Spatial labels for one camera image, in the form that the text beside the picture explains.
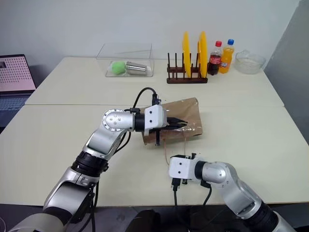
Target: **red bottle cap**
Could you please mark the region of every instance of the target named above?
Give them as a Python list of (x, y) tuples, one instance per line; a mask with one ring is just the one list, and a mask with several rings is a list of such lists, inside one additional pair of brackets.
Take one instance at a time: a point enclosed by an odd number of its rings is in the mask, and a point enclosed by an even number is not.
[(216, 47), (221, 47), (222, 41), (216, 41)]

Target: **laptop keyboard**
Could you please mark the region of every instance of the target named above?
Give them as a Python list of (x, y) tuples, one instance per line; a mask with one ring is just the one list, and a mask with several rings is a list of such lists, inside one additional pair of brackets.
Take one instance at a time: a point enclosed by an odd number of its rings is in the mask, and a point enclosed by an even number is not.
[(0, 98), (0, 111), (19, 110), (26, 102), (26, 98)]

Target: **white table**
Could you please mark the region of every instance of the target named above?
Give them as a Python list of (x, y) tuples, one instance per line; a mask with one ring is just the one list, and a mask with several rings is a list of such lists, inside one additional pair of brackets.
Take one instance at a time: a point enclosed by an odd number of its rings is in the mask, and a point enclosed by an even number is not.
[[(64, 58), (26, 104), (132, 105), (142, 88), (153, 87), (162, 103), (196, 97), (204, 107), (283, 106), (263, 71), (245, 75), (232, 67), (227, 74), (208, 75), (207, 84), (169, 85), (166, 60), (155, 61), (153, 77), (105, 77), (108, 65), (99, 66), (95, 58)], [(151, 104), (151, 92), (143, 96), (139, 104)]]
[[(0, 203), (42, 205), (110, 108), (24, 106), (0, 134)], [(309, 201), (309, 147), (284, 107), (200, 107), (200, 113), (204, 133), (187, 142), (187, 154), (231, 163), (266, 203)], [(183, 143), (167, 144), (167, 154), (183, 154)], [(163, 146), (144, 146), (134, 132), (101, 175), (98, 206), (173, 205), (170, 184)], [(207, 193), (196, 183), (181, 186), (179, 204), (201, 204)], [(214, 190), (209, 204), (221, 203)]]

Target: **green sponge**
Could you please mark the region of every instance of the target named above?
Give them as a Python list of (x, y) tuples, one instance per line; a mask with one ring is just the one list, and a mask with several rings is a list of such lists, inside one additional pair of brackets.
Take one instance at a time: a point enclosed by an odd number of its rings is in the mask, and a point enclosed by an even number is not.
[(115, 61), (112, 63), (112, 73), (122, 74), (126, 72), (126, 63), (123, 61)]

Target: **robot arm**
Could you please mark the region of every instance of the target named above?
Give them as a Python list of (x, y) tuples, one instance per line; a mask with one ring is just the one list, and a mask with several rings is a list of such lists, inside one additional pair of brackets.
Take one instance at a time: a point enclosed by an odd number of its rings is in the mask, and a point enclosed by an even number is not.
[(172, 157), (169, 165), (170, 177), (207, 181), (219, 190), (226, 205), (244, 220), (253, 232), (295, 232), (276, 212), (242, 180), (235, 168), (223, 162), (204, 162), (198, 158)]
[[(100, 127), (90, 136), (72, 166), (67, 168), (46, 198), (43, 212), (29, 216), (10, 231), (62, 232), (68, 224), (81, 221), (93, 202), (93, 188), (100, 174), (108, 169), (108, 161), (117, 152), (124, 134), (132, 131), (148, 134), (155, 130), (156, 145), (159, 145), (158, 130), (169, 129), (167, 112), (155, 92), (152, 103), (144, 114), (139, 108), (105, 112)], [(179, 128), (184, 126), (182, 120), (179, 122), (182, 123)]]

